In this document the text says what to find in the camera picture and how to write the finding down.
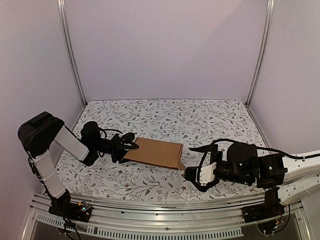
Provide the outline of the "brown cardboard box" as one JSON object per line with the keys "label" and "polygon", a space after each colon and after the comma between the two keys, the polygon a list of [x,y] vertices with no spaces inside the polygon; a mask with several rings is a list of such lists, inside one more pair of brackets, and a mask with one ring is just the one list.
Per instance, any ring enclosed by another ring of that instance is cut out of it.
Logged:
{"label": "brown cardboard box", "polygon": [[181,161],[183,144],[142,137],[135,143],[139,148],[129,150],[124,156],[126,160],[168,169],[186,169]]}

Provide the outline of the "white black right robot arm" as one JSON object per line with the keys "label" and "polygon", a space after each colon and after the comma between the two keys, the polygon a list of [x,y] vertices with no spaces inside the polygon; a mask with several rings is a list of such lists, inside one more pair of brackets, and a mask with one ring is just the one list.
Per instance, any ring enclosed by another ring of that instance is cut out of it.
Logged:
{"label": "white black right robot arm", "polygon": [[[226,160],[218,149],[219,142],[229,142]],[[187,167],[183,177],[200,192],[217,185],[220,181],[265,189],[264,203],[258,213],[269,218],[295,200],[313,194],[320,189],[320,152],[312,151],[292,155],[284,151],[266,148],[271,153],[259,156],[263,147],[231,139],[217,139],[212,143],[191,148],[202,153],[197,166]]]}

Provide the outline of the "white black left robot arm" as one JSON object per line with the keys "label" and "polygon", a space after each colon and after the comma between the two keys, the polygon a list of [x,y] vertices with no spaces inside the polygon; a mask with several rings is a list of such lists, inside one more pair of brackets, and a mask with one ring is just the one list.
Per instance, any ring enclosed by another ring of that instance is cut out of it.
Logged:
{"label": "white black left robot arm", "polygon": [[54,207],[63,217],[70,217],[75,210],[74,205],[63,198],[69,193],[56,171],[58,160],[52,154],[67,152],[81,164],[90,167],[104,155],[109,155],[113,163],[122,163],[129,150],[139,148],[134,133],[115,129],[114,135],[108,139],[107,132],[97,122],[89,121],[83,125],[80,136],[76,136],[62,119],[47,111],[18,128],[17,137],[28,156],[33,174],[48,196],[58,199]]}

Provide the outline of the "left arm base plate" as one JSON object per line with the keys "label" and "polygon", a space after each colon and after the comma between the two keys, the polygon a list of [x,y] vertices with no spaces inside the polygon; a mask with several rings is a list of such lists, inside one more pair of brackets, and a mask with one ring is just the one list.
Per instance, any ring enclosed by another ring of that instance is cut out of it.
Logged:
{"label": "left arm base plate", "polygon": [[80,221],[88,223],[93,207],[90,203],[81,201],[78,203],[71,202],[71,195],[68,191],[56,198],[48,194],[51,205],[48,212],[52,215],[63,217],[69,220]]}

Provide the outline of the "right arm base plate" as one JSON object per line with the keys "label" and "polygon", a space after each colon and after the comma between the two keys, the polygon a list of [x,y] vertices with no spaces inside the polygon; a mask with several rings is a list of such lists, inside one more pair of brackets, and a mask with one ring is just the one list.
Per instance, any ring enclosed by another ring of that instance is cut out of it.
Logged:
{"label": "right arm base plate", "polygon": [[242,217],[245,223],[273,218],[271,221],[265,221],[257,224],[257,229],[263,235],[273,235],[279,229],[285,206],[281,204],[278,196],[279,187],[269,189],[264,194],[264,202],[245,206],[241,209]]}

